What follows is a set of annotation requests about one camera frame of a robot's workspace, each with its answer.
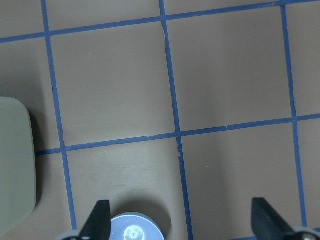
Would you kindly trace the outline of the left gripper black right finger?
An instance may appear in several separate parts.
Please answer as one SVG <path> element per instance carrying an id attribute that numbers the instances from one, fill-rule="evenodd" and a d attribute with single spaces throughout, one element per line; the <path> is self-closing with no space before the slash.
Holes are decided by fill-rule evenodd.
<path id="1" fill-rule="evenodd" d="M 296 234 L 263 197 L 251 200 L 251 230 L 257 240 L 291 240 Z"/>

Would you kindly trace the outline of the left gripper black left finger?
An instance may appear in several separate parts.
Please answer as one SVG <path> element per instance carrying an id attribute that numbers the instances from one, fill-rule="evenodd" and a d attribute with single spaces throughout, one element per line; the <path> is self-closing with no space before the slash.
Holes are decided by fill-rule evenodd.
<path id="1" fill-rule="evenodd" d="M 96 202 L 86 223 L 81 229 L 78 240 L 108 240 L 111 236 L 111 208 L 109 200 Z"/>

